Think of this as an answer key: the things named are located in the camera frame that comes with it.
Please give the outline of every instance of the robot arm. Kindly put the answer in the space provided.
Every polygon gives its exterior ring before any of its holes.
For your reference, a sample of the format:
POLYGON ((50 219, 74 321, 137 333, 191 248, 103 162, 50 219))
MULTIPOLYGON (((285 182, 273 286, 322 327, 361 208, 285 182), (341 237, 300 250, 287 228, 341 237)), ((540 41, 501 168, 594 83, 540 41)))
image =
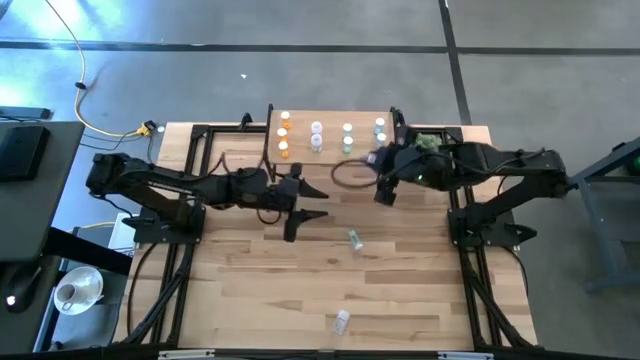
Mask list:
POLYGON ((548 197, 561 196, 566 191, 564 164, 554 150, 500 151, 475 142, 426 148, 417 145, 417 133, 410 127, 397 131, 398 143, 381 147, 367 158, 367 166, 378 175, 376 202, 393 205, 399 181, 453 191, 478 185, 492 176, 546 177, 558 179, 559 185, 551 189, 548 197))
MULTIPOLYGON (((289 217, 285 222, 284 239, 292 242, 300 224, 327 215, 323 211, 295 210, 298 196, 329 197, 300 179, 301 172, 302 165, 294 164, 277 184, 267 185, 269 177, 263 169, 238 169, 225 175, 195 176, 155 166, 126 154, 96 154, 86 184, 92 196, 123 195, 155 212, 167 228, 178 231, 193 226, 193 209, 201 205, 218 210, 238 206, 285 212, 289 217), (184 194, 196 202, 189 204, 185 199, 168 199, 154 188, 184 194)), ((152 220, 138 217, 126 219, 125 223, 135 228, 149 221, 152 220)))

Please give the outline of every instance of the yellow cable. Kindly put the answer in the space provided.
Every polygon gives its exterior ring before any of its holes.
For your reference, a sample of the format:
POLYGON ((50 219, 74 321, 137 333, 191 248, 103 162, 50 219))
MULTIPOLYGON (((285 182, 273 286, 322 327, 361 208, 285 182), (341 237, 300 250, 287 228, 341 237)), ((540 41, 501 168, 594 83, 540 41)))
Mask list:
MULTIPOLYGON (((64 21, 62 16, 60 16, 60 14, 56 10, 56 8, 54 8, 53 5, 51 5, 49 0, 44 0, 44 1, 47 2, 49 7, 51 8, 51 10, 53 10, 53 12, 56 14, 58 19, 60 19, 60 21, 62 22, 64 27, 67 28, 67 31, 69 31, 69 34, 71 34, 71 37, 73 38, 73 41, 76 43, 76 47, 78 48, 78 52, 80 52, 80 57, 82 58, 82 75, 80 76, 80 81, 79 82, 84 85, 84 78, 85 78, 85 75, 87 73, 87 62, 86 62, 86 60, 84 58, 84 52, 82 52, 82 48, 80 47, 80 42, 78 42, 78 39, 76 38, 76 35, 73 33, 73 31, 71 31, 71 28, 69 27, 69 25, 67 25, 67 22, 64 21)), ((136 132, 131 132, 129 134, 118 134, 118 133, 112 133, 112 132, 109 132, 109 131, 106 131, 106 130, 99 129, 99 128, 91 125, 87 120, 84 119, 82 114, 80 114, 80 90, 81 90, 80 88, 77 88, 77 90, 76 90, 76 99, 75 99, 75 102, 73 104, 73 110, 76 113, 76 117, 78 118, 78 121, 83 123, 84 126, 88 127, 89 129, 91 129, 91 130, 93 130, 95 132, 98 132, 98 133, 106 135, 106 136, 130 137, 130 136, 142 135, 140 132, 144 131, 144 130, 142 130, 141 128, 139 128, 136 132)))

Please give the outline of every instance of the black desk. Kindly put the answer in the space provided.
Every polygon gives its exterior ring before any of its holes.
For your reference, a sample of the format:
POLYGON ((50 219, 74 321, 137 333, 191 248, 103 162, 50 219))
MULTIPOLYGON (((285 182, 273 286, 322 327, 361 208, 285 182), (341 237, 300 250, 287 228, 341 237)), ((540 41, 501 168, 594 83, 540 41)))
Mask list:
POLYGON ((38 175, 32 181, 0 183, 0 287, 13 268, 39 261, 43 274, 29 308, 8 313, 0 305, 0 354, 31 352, 42 324, 60 257, 128 275, 131 258, 51 227, 73 164, 84 125, 79 122, 0 122, 0 141, 18 126, 44 126, 49 132, 38 175))

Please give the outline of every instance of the clear bottle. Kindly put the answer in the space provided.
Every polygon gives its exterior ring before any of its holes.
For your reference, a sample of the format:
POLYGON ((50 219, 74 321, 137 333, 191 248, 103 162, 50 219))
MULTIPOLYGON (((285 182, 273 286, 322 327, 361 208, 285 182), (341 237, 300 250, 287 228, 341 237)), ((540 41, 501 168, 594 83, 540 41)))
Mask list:
POLYGON ((320 134, 311 135, 311 151, 313 152, 322 151, 322 135, 320 134))
POLYGON ((373 134, 374 135, 378 135, 380 133, 384 132, 384 119, 383 118, 377 118, 376 119, 376 126, 373 128, 373 134))

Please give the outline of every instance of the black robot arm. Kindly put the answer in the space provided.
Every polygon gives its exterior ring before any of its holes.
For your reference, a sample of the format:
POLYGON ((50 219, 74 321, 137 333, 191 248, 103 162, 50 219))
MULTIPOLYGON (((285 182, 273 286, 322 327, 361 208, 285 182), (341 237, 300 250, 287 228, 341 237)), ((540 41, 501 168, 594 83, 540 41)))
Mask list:
MULTIPOLYGON (((303 222, 327 215, 324 211, 296 211, 298 196, 328 198, 329 196, 300 178, 302 165, 294 164, 288 174, 276 184, 268 185, 269 176, 263 169, 238 169, 225 175, 195 176, 149 164, 126 154, 96 154, 87 178, 87 187, 94 197, 123 195, 158 215, 165 228, 189 231, 196 226, 194 209, 202 205, 224 210, 232 206, 287 213, 284 239, 295 240, 297 228, 303 222), (187 199, 169 199, 154 189, 184 194, 187 199)), ((135 217, 125 223, 140 228, 156 219, 135 217)))

